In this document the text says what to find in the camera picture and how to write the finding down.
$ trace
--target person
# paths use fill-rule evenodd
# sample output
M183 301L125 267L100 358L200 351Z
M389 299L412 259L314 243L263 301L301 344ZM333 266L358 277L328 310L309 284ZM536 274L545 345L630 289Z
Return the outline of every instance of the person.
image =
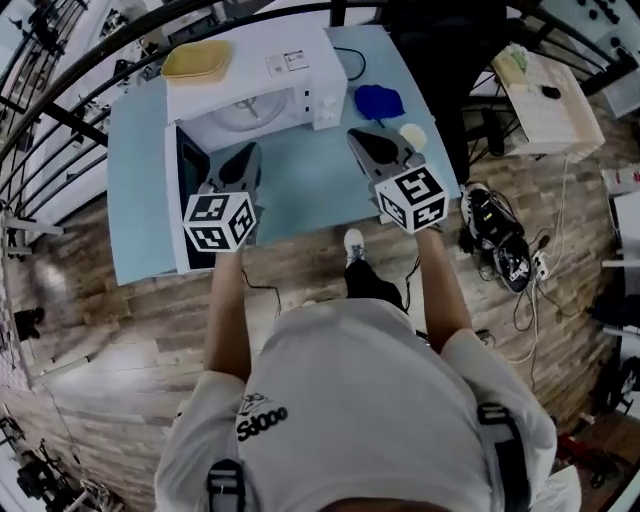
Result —
M40 332L36 329L36 325L41 323L44 319L44 309L35 308L16 311L13 318L16 323L16 329L18 331L18 338L20 341L24 341L29 338L40 338Z
M425 229L415 238L428 345L352 229L348 297L283 315L253 368L242 253L218 255L205 371L156 472L160 512L492 511L477 413L485 402L515 418L536 495L553 463L555 426L474 334L441 234ZM218 477L223 483L212 485ZM238 485L244 507L217 507Z

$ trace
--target light blue table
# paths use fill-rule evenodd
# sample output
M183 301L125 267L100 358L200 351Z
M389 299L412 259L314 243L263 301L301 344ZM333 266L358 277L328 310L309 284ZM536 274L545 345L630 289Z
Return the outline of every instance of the light blue table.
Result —
M350 82L340 126L313 131L301 126L256 139L262 148L258 203L265 208L258 244L291 238L378 214L370 202L368 180L349 145L347 130L368 126L356 111L353 91L379 84L397 90L406 114L385 120L388 128L415 123L427 135L429 168L440 174L451 197L460 195L451 163L433 117L402 57L380 26L327 30L334 46L361 51L364 75ZM357 54L338 52L347 76L361 68ZM176 262L169 229L164 163L167 125L166 86L156 78L124 95L111 110L108 152L109 229L118 284L173 273ZM212 168L232 155L230 147L210 155Z

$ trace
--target black cable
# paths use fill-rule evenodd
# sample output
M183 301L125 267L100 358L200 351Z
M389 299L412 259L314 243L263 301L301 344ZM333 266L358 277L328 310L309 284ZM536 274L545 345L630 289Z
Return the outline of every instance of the black cable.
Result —
M493 266L488 265L488 267L491 269L491 275L487 276L486 274L483 273L482 261L483 261L482 258L480 258L480 262L478 263L478 267L477 267L478 275L480 276L480 279L482 279L485 283L490 283L496 278L496 269Z
M546 232L547 232L547 234L549 234L549 235L551 234L551 231L549 231L549 228L542 228L540 231L538 231L538 233L536 234L536 236L535 236L535 237L533 237L533 240L531 240L531 242L529 242L527 245L528 245L529 247L531 247L533 244L535 244L535 243L536 243L536 241L538 240L538 238L540 237L540 235L541 235L544 231L546 231Z
M483 83L485 83L487 80L489 80L489 78L487 78L486 80L482 81L481 83L478 84L478 86L482 85ZM495 100L498 97L498 93L500 92L500 89L502 88L502 84L498 83L498 87L496 87L496 93L493 95L493 99ZM469 152L469 159L471 159L471 157L473 156L473 152L476 150L476 147L478 146L478 141L480 140L480 137L478 137L475 142L473 143L473 147L471 148L471 151Z
M364 72L367 69L367 59L364 58L364 55L362 55L362 52L359 52L358 50L354 50L353 48L341 48L340 46L334 46L333 48L334 50L342 50L343 52L357 53L358 55L360 55L360 58L362 59L362 69L360 70L360 73L358 73L354 77L347 78L349 82L353 82L354 80L357 80L362 75L364 75Z
M578 311L576 311L575 313L572 314L567 314L563 311L563 309L560 307L560 304L558 304L555 300L553 300L551 297L549 297L546 293L544 293L544 291L542 290L542 288L540 288L540 284L538 283L538 281L536 281L536 287L538 288L538 291L542 294L542 296L547 299L547 301L549 301L551 304L553 304L557 309L558 309L558 313L560 313L561 317L564 318L573 318L575 316L578 316L580 313L582 313L581 309L578 309Z
M420 268L420 256L416 258L416 261L413 264L413 268L411 269L411 272L409 272L407 276L404 278L404 282L407 286L407 302L404 305L404 310L407 312L409 311L409 306L411 306L411 283L409 282L409 280L411 279L413 274L416 273L416 270L418 270L418 268Z
M246 284L249 288L253 290L273 290L276 294L276 298L278 299L278 308L276 309L276 318L278 318L282 314L282 301L280 299L280 290L277 286L267 286L267 285L254 285L249 282L249 278L247 277L247 273L244 269L242 269L242 278L244 280L244 284Z
M516 328L516 331L520 331L520 332L527 332L529 329L531 329L531 325L533 324L533 315L532 315L531 319L529 320L529 323L524 329L518 327L516 314L518 313L518 308L520 307L520 302L522 301L522 296L524 294L527 295L527 298L529 299L529 304L531 304L531 308L533 309L533 299L531 298L531 295L529 295L529 288L525 288L524 291L520 292L520 295L518 297L518 302L516 302L516 307L513 308L513 326Z
M508 131L505 134L502 135L502 138L506 139L509 135L511 135L513 132L515 132L518 129L519 126L520 126L520 122L518 120L518 117L516 116L516 118L512 119L511 122L505 128L505 130L508 130ZM489 145L487 144L487 147L484 148L477 157L475 157L473 160L471 160L469 162L469 167L471 167L477 161L482 160L482 158L484 158L484 156L488 152L489 152Z
M70 450L71 455L73 456L75 461L78 463L78 466L80 466L80 470L84 474L84 468L82 467L82 464L80 463L80 459L78 458L78 455L77 455L80 452L80 450L78 450L78 444L76 443L76 440L71 435L71 431L69 430L69 427L67 425L67 422L64 419L64 416L62 416L62 412L60 412L60 409L58 408L58 404L56 403L56 399L53 397L53 393L44 382L42 383L42 387L46 390L47 394L51 397L51 402L53 403L53 407L55 407L56 412L60 417L60 421L62 421L62 424L64 425L64 428L67 431L67 435L69 436L69 441L71 442L71 446L73 447L73 449Z
M479 331L476 331L476 336L480 338L480 341L482 341L482 343L487 347L489 346L489 338L491 338L492 348L496 348L496 338L491 334L489 329L480 329Z
M509 213L511 213L511 215L513 215L513 218L516 219L516 222L520 225L522 225L522 222L520 222L520 220L518 220L518 216L516 215L515 210L513 209L513 206L511 206L511 201L509 201L509 199L507 198L507 196L505 196L502 192L500 192L499 190L490 190L490 192L492 194L495 194L497 196L500 196L500 198L506 203L506 205L509 207Z
M480 82L479 84L476 84L473 86L473 89L471 89L472 91L475 91L478 87L480 87L482 84L488 82L489 80L491 80L492 78L495 78L496 74L495 73L491 73L487 78L485 78L482 82Z

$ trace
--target white sneaker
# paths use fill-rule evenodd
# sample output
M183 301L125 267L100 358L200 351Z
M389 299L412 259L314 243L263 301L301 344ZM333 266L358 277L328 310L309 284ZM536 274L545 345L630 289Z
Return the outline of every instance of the white sneaker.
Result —
M356 260L364 260L364 237L359 229L351 228L344 235L347 251L347 267Z

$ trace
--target small white object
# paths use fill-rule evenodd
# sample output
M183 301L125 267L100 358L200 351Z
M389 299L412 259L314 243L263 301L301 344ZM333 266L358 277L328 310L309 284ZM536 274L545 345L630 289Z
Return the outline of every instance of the small white object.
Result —
M248 192L193 194L183 222L199 252L236 252L255 225Z
M388 213L381 213L378 219L380 220L380 224L382 225L393 222L393 219Z
M422 148L427 143L427 134L417 124L407 123L400 128L400 135L402 135L409 144L413 146L416 151L422 151Z
M533 255L533 258L531 258L531 264L533 265L533 270L538 282L545 281L549 278L549 267L547 266L544 253L542 251L537 251Z
M382 213L413 234L447 216L449 191L426 165L415 167L376 185Z

